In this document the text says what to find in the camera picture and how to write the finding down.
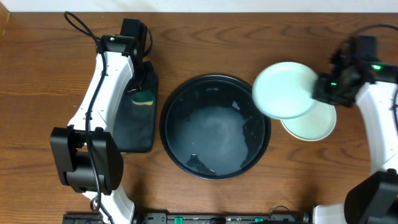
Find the green yellow sponge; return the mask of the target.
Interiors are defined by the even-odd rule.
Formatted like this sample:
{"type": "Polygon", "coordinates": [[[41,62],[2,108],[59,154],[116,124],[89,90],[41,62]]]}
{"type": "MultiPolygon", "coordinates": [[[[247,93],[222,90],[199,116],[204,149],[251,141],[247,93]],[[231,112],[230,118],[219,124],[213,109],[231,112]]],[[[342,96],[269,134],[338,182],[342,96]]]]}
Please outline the green yellow sponge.
{"type": "Polygon", "coordinates": [[[135,105],[147,105],[150,106],[154,102],[154,94],[150,90],[140,91],[134,94],[132,102],[135,105]]]}

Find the light green front plate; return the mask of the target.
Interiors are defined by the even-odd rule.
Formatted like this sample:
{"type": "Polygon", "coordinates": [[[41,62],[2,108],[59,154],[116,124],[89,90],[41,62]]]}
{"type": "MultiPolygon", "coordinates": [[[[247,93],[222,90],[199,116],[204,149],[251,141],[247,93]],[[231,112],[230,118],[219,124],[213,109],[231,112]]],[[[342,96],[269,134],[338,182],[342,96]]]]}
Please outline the light green front plate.
{"type": "Polygon", "coordinates": [[[301,138],[319,141],[329,136],[336,125],[336,109],[326,103],[317,103],[304,115],[283,119],[286,127],[301,138]]]}

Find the light green plate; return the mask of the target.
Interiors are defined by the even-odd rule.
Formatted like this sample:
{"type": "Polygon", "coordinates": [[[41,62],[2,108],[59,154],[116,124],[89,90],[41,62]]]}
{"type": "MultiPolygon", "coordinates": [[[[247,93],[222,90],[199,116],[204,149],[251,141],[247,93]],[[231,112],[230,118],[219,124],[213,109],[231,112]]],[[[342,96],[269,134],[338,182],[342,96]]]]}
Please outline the light green plate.
{"type": "Polygon", "coordinates": [[[304,115],[283,119],[286,127],[301,138],[319,141],[329,136],[336,125],[336,109],[326,103],[317,103],[304,115]]]}
{"type": "Polygon", "coordinates": [[[252,86],[257,109],[273,119],[293,119],[314,105],[312,91],[318,75],[297,62],[279,62],[265,68],[252,86]]]}

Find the light green back plate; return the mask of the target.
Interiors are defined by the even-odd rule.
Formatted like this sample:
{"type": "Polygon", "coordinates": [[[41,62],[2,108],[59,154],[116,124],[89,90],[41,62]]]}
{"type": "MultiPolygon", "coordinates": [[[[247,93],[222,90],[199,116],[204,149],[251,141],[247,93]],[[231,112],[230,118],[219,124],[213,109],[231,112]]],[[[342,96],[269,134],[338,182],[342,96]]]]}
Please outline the light green back plate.
{"type": "Polygon", "coordinates": [[[252,86],[257,109],[273,119],[293,119],[314,105],[312,91],[318,75],[297,62],[279,62],[265,68],[252,86]]]}

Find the yellow plate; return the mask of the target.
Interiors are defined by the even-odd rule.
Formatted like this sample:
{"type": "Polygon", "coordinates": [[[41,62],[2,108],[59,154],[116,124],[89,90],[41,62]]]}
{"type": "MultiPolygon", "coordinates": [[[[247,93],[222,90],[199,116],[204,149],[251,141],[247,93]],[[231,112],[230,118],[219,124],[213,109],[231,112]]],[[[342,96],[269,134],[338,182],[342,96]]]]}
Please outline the yellow plate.
{"type": "Polygon", "coordinates": [[[283,126],[283,128],[284,128],[290,135],[292,135],[293,137],[295,137],[295,138],[297,138],[297,139],[299,139],[299,140],[302,140],[302,141],[308,141],[308,142],[313,141],[313,140],[311,140],[311,139],[301,138],[300,136],[298,136],[298,135],[294,134],[293,132],[291,132],[291,131],[286,127],[286,125],[284,124],[284,120],[281,120],[280,123],[281,123],[281,125],[283,126]]]}

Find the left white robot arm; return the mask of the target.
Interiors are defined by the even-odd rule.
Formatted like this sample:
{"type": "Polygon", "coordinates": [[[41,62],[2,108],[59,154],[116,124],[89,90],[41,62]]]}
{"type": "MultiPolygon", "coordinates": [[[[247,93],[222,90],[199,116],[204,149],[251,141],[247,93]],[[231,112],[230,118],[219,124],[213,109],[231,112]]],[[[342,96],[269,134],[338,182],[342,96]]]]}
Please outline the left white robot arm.
{"type": "Polygon", "coordinates": [[[90,212],[64,223],[132,223],[134,203],[121,180],[125,152],[148,152],[154,142],[158,79],[146,55],[149,33],[105,35],[86,95],[50,146],[63,185],[90,200],[90,212]]]}

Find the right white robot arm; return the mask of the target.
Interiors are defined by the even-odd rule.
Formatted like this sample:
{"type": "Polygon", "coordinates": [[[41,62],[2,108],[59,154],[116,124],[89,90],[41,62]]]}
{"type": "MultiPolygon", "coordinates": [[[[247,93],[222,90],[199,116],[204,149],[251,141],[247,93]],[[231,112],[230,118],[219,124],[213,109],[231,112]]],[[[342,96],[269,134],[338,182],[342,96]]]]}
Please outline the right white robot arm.
{"type": "Polygon", "coordinates": [[[331,105],[355,103],[364,121],[371,175],[343,203],[318,205],[313,223],[397,223],[397,66],[362,62],[320,75],[314,99],[331,105]]]}

